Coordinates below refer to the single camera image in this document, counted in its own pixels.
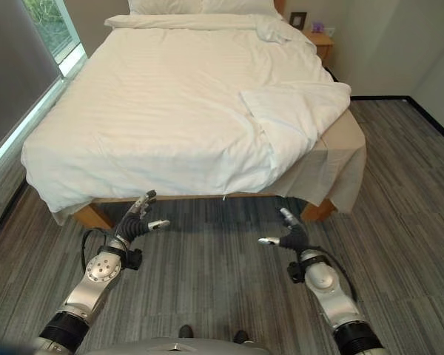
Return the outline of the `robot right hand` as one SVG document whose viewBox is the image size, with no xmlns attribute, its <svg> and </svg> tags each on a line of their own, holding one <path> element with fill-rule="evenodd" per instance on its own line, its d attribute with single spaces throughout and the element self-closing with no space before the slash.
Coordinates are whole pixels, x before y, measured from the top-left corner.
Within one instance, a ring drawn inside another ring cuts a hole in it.
<svg viewBox="0 0 444 355">
<path fill-rule="evenodd" d="M 302 252 L 309 242 L 302 223 L 287 208 L 279 208 L 277 212 L 281 216 L 284 226 L 289 230 L 288 234 L 282 237 L 259 238 L 258 243 Z"/>
</svg>

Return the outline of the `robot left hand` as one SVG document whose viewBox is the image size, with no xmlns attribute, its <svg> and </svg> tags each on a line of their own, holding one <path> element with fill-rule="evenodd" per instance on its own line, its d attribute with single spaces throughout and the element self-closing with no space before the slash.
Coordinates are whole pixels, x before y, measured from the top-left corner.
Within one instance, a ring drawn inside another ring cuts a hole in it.
<svg viewBox="0 0 444 355">
<path fill-rule="evenodd" d="M 149 190 L 144 196 L 139 197 L 127 210 L 121 222 L 118 224 L 115 236 L 131 244 L 137 237 L 150 231 L 166 228 L 170 225 L 168 220 L 146 221 L 145 216 L 151 211 L 152 204 L 156 202 L 157 193 Z"/>
</svg>

